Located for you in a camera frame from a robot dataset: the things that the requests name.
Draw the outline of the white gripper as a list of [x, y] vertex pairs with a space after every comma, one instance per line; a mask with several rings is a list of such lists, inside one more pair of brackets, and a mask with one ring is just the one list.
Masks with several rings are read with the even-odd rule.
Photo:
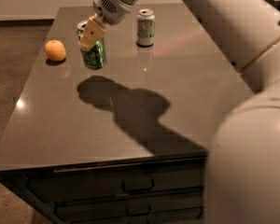
[[88, 18], [79, 40], [80, 47], [85, 51], [90, 50], [105, 35], [106, 23], [121, 23], [133, 8], [121, 0], [93, 0], [93, 7], [96, 14]]

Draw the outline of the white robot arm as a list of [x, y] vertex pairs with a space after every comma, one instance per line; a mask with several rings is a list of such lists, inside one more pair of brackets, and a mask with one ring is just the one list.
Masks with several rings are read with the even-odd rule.
[[280, 224], [280, 12], [263, 0], [182, 0], [249, 96], [208, 146], [205, 224]]

